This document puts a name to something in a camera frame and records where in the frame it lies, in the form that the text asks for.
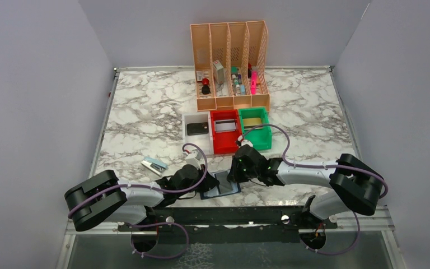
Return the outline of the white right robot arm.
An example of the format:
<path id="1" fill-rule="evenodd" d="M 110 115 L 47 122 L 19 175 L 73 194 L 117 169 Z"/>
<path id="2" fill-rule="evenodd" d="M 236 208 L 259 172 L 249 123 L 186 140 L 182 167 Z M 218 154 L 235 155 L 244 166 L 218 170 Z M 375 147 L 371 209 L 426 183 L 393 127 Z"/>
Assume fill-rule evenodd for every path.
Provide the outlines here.
<path id="1" fill-rule="evenodd" d="M 267 186 L 305 184 L 329 188 L 329 192 L 310 198 L 301 212 L 301 222 L 314 228 L 331 215 L 345 211 L 372 216 L 378 201 L 387 193 L 383 177 L 351 154 L 323 163 L 267 159 L 245 145 L 232 158 L 227 179 L 243 183 L 257 179 Z"/>

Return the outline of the grey card from holder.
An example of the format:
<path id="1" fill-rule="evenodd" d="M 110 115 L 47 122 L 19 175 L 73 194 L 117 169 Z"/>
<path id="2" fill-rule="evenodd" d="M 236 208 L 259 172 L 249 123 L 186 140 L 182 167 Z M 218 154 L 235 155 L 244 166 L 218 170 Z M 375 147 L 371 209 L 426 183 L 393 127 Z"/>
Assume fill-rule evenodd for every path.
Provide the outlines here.
<path id="1" fill-rule="evenodd" d="M 208 133 L 209 133 L 208 122 L 188 123 L 186 125 L 187 136 L 205 135 Z"/>

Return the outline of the navy blue card holder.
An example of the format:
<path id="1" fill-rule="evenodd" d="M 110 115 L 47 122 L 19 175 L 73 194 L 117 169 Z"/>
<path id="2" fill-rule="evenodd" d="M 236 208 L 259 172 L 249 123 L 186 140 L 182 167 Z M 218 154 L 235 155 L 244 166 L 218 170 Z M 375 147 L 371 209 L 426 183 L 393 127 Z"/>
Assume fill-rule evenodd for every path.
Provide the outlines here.
<path id="1" fill-rule="evenodd" d="M 207 179 L 213 181 L 216 180 L 217 183 L 211 189 L 200 194 L 201 200 L 207 200 L 216 197 L 229 196 L 241 192 L 241 187 L 238 183 L 230 182 L 228 180 L 228 170 L 217 171 L 209 173 Z"/>

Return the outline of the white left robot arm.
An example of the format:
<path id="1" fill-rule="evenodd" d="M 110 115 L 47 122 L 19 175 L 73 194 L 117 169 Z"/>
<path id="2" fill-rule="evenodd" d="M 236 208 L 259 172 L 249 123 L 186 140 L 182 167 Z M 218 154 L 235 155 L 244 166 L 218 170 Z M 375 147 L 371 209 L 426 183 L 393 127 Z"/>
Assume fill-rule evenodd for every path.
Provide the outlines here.
<path id="1" fill-rule="evenodd" d="M 181 196 L 204 193 L 219 186 L 205 166 L 186 164 L 174 175 L 150 183 L 132 184 L 105 170 L 69 189 L 64 194 L 68 218 L 77 231 L 90 230 L 102 222 L 128 222 L 140 230 L 153 225 L 150 208 L 164 208 Z"/>

